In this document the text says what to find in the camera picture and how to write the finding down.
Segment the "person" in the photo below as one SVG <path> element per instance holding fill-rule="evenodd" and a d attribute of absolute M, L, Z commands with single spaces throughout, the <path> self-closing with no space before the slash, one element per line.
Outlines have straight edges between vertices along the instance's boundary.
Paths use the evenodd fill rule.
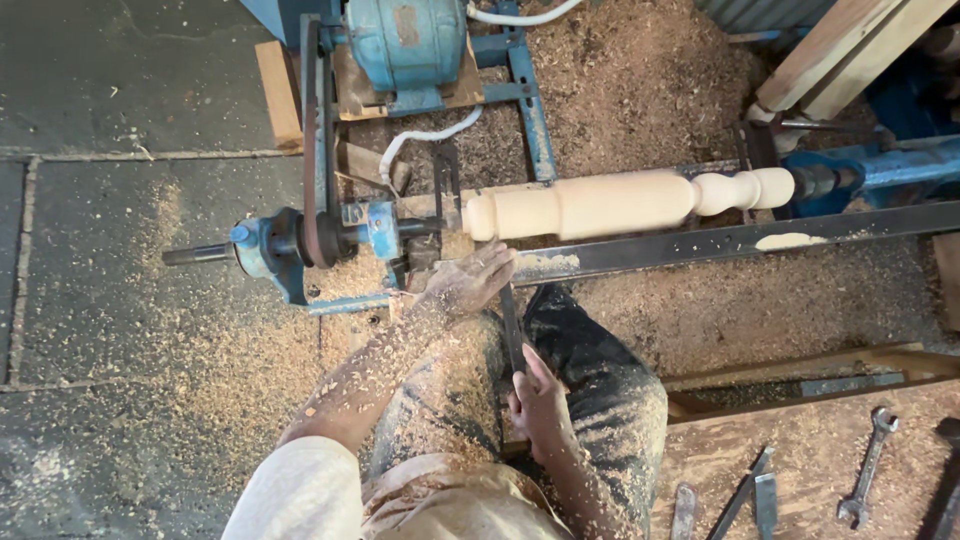
<path fill-rule="evenodd" d="M 513 373 L 507 397 L 553 505 L 500 460 L 505 362 L 498 319 L 483 308 L 515 256 L 494 242 L 443 266 L 398 322 L 321 381 L 223 538 L 648 538 L 666 394 L 562 285 L 530 300 L 528 370 Z M 357 454 L 371 430 L 361 485 Z"/>

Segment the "corrugated metal sheet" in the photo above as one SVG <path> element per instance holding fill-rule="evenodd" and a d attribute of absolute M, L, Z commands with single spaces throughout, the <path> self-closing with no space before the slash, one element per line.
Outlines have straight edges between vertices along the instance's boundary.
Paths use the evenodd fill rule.
<path fill-rule="evenodd" d="M 694 0 L 727 34 L 813 26 L 835 0 Z"/>

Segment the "leg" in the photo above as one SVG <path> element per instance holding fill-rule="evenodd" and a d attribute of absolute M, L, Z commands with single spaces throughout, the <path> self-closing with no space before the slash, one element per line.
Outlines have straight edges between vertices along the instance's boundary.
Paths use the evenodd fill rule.
<path fill-rule="evenodd" d="M 484 313 L 426 350 L 376 426 L 371 478 L 422 454 L 498 460 L 503 426 L 493 384 L 504 368 L 501 328 Z"/>
<path fill-rule="evenodd" d="M 666 436 L 660 379 L 590 319 L 563 285 L 541 285 L 523 323 L 570 390 L 570 419 L 590 462 L 648 537 Z"/>

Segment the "workbench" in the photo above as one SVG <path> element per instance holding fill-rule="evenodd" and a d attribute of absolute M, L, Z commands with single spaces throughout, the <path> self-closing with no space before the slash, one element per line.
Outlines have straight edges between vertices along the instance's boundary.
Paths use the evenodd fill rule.
<path fill-rule="evenodd" d="M 914 538 L 949 457 L 934 433 L 945 416 L 960 414 L 960 380 L 927 380 L 847 392 L 805 403 L 780 402 L 733 414 L 690 417 L 667 427 L 653 538 L 669 538 L 677 484 L 699 490 L 694 537 L 706 537 L 737 484 L 764 446 L 777 473 L 776 538 Z M 853 490 L 870 440 L 870 412 L 886 405 L 900 427 L 886 442 L 867 496 L 870 521 L 860 531 L 836 519 Z M 744 504 L 726 538 L 758 538 L 752 503 Z"/>

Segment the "wrench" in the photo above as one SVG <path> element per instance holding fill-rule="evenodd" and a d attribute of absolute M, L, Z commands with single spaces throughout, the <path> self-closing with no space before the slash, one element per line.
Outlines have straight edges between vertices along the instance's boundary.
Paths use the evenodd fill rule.
<path fill-rule="evenodd" d="M 870 438 L 870 446 L 867 447 L 867 456 L 863 459 L 860 477 L 856 480 L 853 494 L 844 498 L 837 507 L 837 519 L 845 520 L 853 516 L 853 523 L 850 526 L 853 530 L 867 523 L 867 518 L 870 516 L 867 492 L 870 491 L 870 484 L 874 481 L 876 463 L 880 460 L 880 450 L 883 449 L 883 441 L 887 435 L 896 431 L 897 424 L 900 423 L 896 416 L 888 415 L 886 407 L 883 406 L 875 408 L 870 414 L 870 419 L 874 422 L 874 434 Z"/>

